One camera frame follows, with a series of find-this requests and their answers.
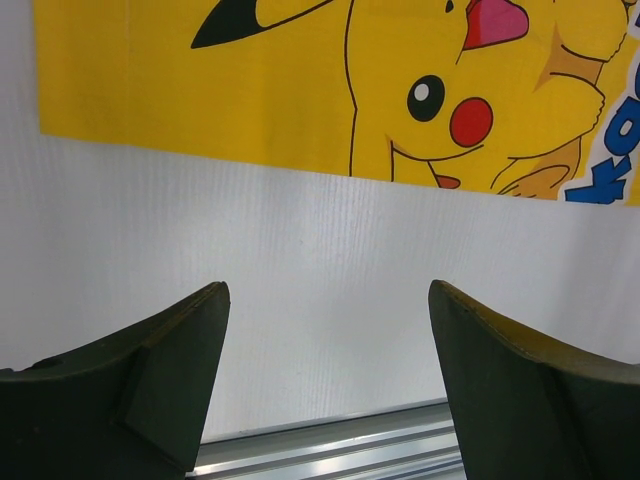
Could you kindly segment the yellow Pikachu placemat cloth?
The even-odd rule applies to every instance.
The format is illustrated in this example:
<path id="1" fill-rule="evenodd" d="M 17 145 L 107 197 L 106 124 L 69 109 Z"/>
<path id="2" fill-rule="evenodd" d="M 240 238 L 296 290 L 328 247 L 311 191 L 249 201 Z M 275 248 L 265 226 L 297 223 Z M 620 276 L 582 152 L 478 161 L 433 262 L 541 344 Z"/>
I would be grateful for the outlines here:
<path id="1" fill-rule="evenodd" d="M 639 202 L 635 1 L 37 1 L 43 133 Z"/>

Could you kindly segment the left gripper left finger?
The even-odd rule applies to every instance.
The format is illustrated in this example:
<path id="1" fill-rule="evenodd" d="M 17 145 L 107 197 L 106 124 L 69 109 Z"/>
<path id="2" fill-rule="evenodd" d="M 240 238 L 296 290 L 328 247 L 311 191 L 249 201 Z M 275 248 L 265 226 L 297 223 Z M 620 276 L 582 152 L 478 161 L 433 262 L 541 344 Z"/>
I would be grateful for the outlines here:
<path id="1" fill-rule="evenodd" d="M 182 479 L 196 464 L 230 312 L 223 282 L 1 372 L 5 479 Z"/>

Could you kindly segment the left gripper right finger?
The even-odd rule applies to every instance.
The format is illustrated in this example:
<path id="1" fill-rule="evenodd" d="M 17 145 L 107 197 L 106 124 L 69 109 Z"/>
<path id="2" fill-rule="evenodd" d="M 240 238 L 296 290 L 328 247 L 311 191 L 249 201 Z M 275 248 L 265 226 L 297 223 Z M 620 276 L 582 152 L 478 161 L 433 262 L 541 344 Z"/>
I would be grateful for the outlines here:
<path id="1" fill-rule="evenodd" d="M 639 368 L 435 280 L 429 315 L 469 479 L 636 479 Z"/>

